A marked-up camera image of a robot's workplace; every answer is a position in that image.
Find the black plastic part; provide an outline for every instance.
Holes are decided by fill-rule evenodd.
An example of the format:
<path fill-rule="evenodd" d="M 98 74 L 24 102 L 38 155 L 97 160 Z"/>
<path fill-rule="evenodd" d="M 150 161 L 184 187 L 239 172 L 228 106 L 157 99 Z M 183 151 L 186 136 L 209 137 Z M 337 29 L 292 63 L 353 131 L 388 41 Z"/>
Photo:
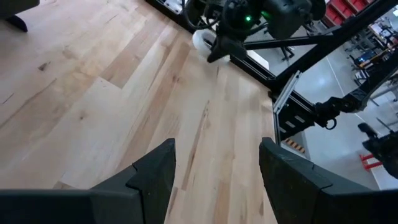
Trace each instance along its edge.
<path fill-rule="evenodd" d="M 0 190 L 0 223 L 161 224 L 174 173 L 168 139 L 91 190 Z"/>
<path fill-rule="evenodd" d="M 162 223 L 174 183 L 175 139 L 166 140 L 146 156 L 133 163 L 138 173 L 126 186 L 140 191 L 145 223 Z"/>
<path fill-rule="evenodd" d="M 5 19 L 5 21 L 20 29 L 21 31 L 27 32 L 26 23 L 20 17 L 14 15 Z"/>
<path fill-rule="evenodd" d="M 312 7 L 309 0 L 267 0 L 263 4 L 271 15 L 268 33 L 275 39 L 291 37 L 305 23 Z"/>
<path fill-rule="evenodd" d="M 279 224 L 397 223 L 398 190 L 372 191 L 263 138 L 259 165 Z"/>

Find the floor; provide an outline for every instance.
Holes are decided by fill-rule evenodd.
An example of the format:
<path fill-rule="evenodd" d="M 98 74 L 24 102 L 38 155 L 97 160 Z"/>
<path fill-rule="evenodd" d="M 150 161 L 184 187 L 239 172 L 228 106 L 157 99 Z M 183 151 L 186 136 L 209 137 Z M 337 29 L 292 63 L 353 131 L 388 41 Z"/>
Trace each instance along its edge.
<path fill-rule="evenodd" d="M 267 88 L 207 64 L 142 0 L 48 0 L 0 24 L 0 188 L 88 189 L 175 138 L 167 223 L 276 223 Z"/>
<path fill-rule="evenodd" d="M 300 29 L 294 36 L 303 35 L 306 33 Z M 252 37 L 252 40 L 259 39 L 264 39 L 264 35 L 259 34 Z M 311 45 L 295 47 L 296 56 L 291 62 L 297 60 L 312 47 Z M 265 49 L 256 52 L 269 62 L 270 70 L 275 74 L 287 67 L 287 63 L 281 61 L 283 55 L 280 49 Z M 297 83 L 295 90 L 312 103 L 324 102 L 331 96 L 342 97 L 354 90 L 357 86 L 351 78 L 353 75 L 351 64 L 346 57 L 342 47 L 336 49 L 306 71 Z M 395 115 L 398 111 L 398 104 L 393 103 L 393 99 L 392 94 L 386 94 L 375 99 L 380 106 L 369 102 L 368 107 L 358 114 L 341 114 L 337 118 L 337 127 L 332 131 L 316 125 L 298 133 L 292 139 L 306 148 L 307 158 L 323 168 L 370 189 L 383 188 L 383 180 L 376 181 L 377 176 L 375 179 L 372 172 L 365 171 L 359 160 L 359 154 L 369 153 L 361 144 L 367 137 L 359 131 L 357 125 L 367 122 L 381 135 L 387 134 L 388 130 L 376 118 L 381 118 L 386 123 L 398 120 Z"/>

